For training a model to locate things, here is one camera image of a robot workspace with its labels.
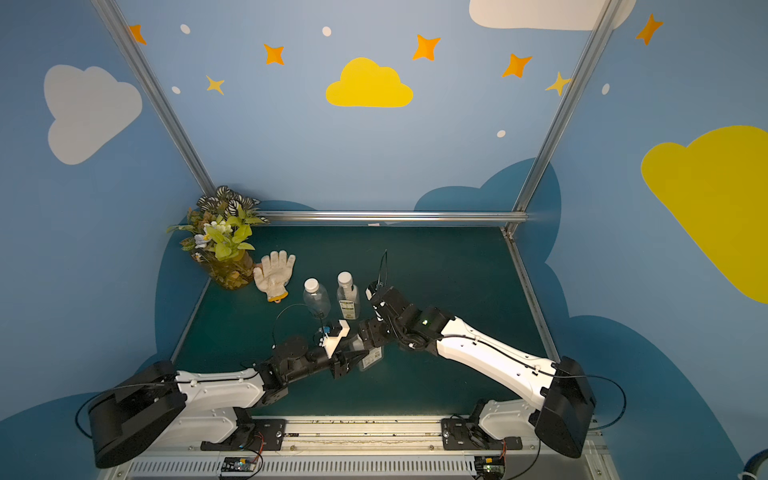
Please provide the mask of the tall clear labelled bottle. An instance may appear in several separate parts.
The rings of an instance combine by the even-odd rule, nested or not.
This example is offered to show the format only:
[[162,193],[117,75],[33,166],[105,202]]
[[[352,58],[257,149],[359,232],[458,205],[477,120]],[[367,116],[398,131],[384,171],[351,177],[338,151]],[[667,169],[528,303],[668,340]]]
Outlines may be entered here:
[[337,299],[342,316],[345,320],[357,320],[360,316],[359,291],[354,283],[351,286],[337,288]]

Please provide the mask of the square clear plastic bottle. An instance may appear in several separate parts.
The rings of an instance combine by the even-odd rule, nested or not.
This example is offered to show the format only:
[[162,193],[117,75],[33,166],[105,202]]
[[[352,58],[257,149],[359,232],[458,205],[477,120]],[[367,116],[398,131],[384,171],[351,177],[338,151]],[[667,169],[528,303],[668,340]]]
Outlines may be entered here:
[[359,335],[356,335],[353,338],[352,350],[367,351],[367,355],[363,357],[362,360],[358,363],[358,368],[360,371],[369,369],[383,358],[383,349],[381,347],[367,347]]

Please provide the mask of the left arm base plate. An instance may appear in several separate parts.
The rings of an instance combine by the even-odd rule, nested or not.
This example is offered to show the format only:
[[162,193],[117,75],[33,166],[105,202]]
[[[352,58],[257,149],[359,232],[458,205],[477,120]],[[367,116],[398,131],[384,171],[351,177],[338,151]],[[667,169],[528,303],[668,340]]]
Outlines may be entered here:
[[254,419],[250,423],[238,425],[236,430],[225,440],[214,443],[203,441],[202,451],[245,451],[257,453],[280,451],[286,437],[287,422],[284,419]]

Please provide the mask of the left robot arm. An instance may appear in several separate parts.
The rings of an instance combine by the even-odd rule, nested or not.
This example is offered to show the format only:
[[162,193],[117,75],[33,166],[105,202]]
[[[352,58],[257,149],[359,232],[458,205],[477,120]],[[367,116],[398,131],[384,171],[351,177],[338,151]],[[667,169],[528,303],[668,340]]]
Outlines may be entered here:
[[315,373],[344,376],[368,353],[338,337],[310,346],[294,336],[240,371],[193,373],[156,362],[88,404],[95,465],[116,467],[152,447],[237,449],[253,433],[249,409],[277,402],[289,384]]

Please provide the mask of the round clear plastic bottle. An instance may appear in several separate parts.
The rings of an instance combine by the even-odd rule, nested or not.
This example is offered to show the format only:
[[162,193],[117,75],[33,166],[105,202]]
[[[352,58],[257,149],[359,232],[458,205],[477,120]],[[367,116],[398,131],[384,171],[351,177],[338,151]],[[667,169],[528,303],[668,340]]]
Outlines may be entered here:
[[326,288],[321,283],[319,290],[315,293],[307,293],[304,289],[303,300],[314,318],[322,321],[328,317],[331,302]]

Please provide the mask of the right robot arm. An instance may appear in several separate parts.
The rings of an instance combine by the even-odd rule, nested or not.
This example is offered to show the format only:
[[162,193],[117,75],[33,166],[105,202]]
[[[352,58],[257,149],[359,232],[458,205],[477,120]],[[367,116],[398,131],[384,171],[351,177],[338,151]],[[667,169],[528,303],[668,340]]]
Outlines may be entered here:
[[360,324],[374,347],[395,342],[405,350],[428,352],[463,364],[508,388],[526,408],[488,401],[476,425],[501,440],[511,435],[514,414],[525,415],[536,437],[569,458],[581,456],[597,401],[581,365],[558,362],[510,347],[463,319],[436,307],[419,309],[401,292],[371,283],[365,296],[375,317]]

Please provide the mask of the white bottle cap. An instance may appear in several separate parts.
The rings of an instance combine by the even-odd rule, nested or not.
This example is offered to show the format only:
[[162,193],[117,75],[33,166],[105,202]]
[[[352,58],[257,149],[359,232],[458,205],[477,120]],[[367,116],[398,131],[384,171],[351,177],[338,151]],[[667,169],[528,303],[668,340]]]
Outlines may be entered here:
[[308,278],[304,282],[304,289],[307,293],[315,293],[319,290],[320,283],[315,278]]
[[340,286],[351,286],[353,284],[353,277],[350,272],[343,271],[338,274],[337,282]]

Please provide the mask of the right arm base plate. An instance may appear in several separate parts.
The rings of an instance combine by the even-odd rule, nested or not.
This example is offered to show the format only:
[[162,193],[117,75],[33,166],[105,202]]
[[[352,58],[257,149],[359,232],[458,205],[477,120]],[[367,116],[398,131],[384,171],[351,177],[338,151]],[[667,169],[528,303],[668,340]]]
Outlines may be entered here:
[[453,415],[440,420],[443,449],[459,450],[522,450],[522,439],[518,436],[496,440],[485,433],[476,423]]

